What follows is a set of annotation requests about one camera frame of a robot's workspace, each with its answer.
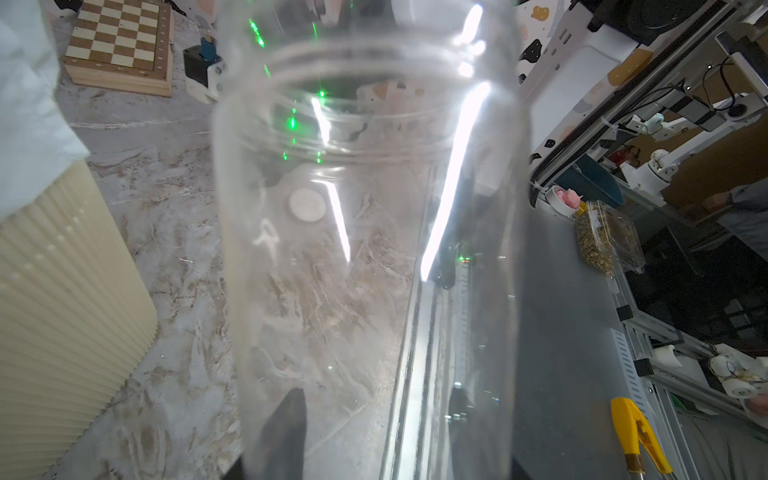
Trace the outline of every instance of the food container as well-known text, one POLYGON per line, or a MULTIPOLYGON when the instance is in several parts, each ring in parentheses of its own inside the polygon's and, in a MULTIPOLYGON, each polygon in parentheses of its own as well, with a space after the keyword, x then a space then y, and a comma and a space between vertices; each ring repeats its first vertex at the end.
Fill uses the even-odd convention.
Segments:
POLYGON ((516 10, 436 2, 422 22, 417 4, 231 0, 217 20, 246 480, 512 475, 516 10))
POLYGON ((623 268, 643 273, 645 256, 632 221, 600 201, 587 202, 587 212, 576 218, 576 241, 584 261, 613 275, 613 259, 623 268))
POLYGON ((549 202, 552 208, 554 208, 554 211, 558 212, 560 215, 573 217, 573 214, 575 214, 578 209, 569 207, 563 200, 560 200, 560 197, 558 197, 558 191, 560 190, 564 190, 564 188, 559 187, 558 185, 552 185, 552 188, 550 188, 545 195, 547 197, 547 202, 549 202))

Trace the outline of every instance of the yellow clamp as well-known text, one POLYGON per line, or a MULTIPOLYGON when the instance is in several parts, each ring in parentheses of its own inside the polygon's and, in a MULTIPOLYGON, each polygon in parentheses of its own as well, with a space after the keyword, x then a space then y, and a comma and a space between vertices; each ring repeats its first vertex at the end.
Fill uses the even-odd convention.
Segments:
POLYGON ((640 457, 640 445, 648 452, 656 468, 662 474, 672 473, 672 466, 661 451, 656 434, 650 427, 648 419, 630 399, 616 398, 611 400, 611 417, 614 428, 624 450, 627 460, 627 470, 645 474, 645 467, 640 457))

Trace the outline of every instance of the white coin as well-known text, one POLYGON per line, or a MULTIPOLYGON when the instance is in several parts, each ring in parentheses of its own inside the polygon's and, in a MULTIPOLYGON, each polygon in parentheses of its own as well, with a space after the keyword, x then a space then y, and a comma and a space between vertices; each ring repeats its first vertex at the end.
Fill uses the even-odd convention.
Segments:
POLYGON ((323 195, 309 188, 300 188, 290 195, 290 211, 299 220, 317 222, 326 214, 326 201, 323 195))

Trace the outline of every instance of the wooden chessboard box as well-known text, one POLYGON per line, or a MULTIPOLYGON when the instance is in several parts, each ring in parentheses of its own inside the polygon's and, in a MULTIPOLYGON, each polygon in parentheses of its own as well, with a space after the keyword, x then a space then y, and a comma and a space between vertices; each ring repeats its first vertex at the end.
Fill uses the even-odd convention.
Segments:
POLYGON ((84 0, 64 67, 77 85, 170 97, 174 18, 150 0, 84 0))

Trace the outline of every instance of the gray sleeve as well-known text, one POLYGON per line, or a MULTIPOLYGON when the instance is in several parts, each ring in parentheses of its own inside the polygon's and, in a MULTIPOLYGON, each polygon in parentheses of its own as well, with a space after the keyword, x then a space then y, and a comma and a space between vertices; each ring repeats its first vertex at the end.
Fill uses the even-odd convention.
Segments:
POLYGON ((768 210, 768 177, 732 188, 730 198, 733 205, 744 210, 768 210))

